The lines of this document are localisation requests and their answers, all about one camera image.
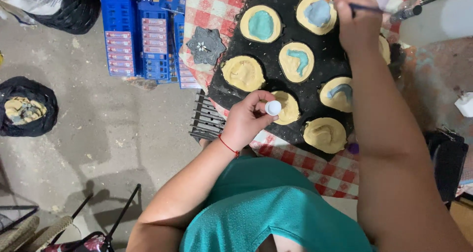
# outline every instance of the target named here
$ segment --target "hand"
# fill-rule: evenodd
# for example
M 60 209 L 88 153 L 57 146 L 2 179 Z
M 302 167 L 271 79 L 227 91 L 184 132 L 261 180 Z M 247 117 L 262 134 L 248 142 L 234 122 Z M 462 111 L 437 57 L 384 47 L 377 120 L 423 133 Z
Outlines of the hand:
M 265 103 L 274 101 L 270 92 L 256 90 L 241 102 L 232 106 L 221 138 L 233 150 L 241 150 L 250 144 L 256 135 L 279 117 L 266 114 Z
M 376 0 L 334 0 L 340 19 L 340 43 L 348 54 L 379 52 L 379 32 L 383 15 L 368 10 L 357 9 L 355 17 L 348 5 L 354 3 L 367 7 L 378 7 Z

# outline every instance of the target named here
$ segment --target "person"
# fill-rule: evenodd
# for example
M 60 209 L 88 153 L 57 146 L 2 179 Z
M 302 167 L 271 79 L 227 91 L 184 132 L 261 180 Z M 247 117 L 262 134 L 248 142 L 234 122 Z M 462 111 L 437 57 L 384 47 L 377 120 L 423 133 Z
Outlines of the person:
M 472 251 L 443 205 L 416 120 L 378 48 L 382 15 L 334 0 L 352 68 L 359 143 L 358 222 L 328 205 L 288 164 L 241 150 L 278 117 L 257 90 L 235 104 L 221 139 L 159 189 L 128 252 Z

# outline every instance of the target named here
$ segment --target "black plastic bag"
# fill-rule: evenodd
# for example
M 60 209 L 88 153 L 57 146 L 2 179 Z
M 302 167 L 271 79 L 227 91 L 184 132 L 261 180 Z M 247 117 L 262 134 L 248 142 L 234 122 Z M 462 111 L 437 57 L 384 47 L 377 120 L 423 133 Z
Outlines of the black plastic bag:
M 61 8 L 52 15 L 26 13 L 44 26 L 70 34 L 86 34 L 100 15 L 100 0 L 62 0 Z
M 25 97 L 43 104 L 46 114 L 24 125 L 13 125 L 5 114 L 5 103 L 12 97 Z M 0 136 L 38 137 L 49 132 L 56 124 L 59 107 L 54 92 L 25 77 L 14 77 L 0 84 Z

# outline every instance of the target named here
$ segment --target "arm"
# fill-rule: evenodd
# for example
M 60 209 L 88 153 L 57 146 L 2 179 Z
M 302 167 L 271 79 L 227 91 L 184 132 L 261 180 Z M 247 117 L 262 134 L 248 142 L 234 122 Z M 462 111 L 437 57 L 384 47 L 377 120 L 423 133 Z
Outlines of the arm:
M 358 221 L 381 251 L 471 251 L 443 205 L 429 152 L 414 116 L 378 49 L 382 16 L 335 0 L 340 42 L 352 67 L 360 146 Z
M 241 150 L 270 123 L 278 119 L 264 113 L 264 103 L 276 98 L 254 91 L 235 104 L 221 136 L 233 150 Z M 207 146 L 184 169 L 172 177 L 139 216 L 128 242 L 128 252 L 178 251 L 185 228 L 202 210 L 217 178 L 235 154 L 220 139 Z

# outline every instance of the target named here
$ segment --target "teal shirt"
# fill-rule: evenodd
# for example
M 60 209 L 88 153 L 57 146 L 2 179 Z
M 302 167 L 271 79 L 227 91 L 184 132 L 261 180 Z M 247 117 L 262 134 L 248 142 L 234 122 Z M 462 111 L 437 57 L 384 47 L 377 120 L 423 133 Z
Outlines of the teal shirt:
M 189 224 L 181 252 L 255 252 L 274 234 L 309 252 L 372 251 L 358 223 L 325 202 L 306 177 L 272 158 L 233 160 Z

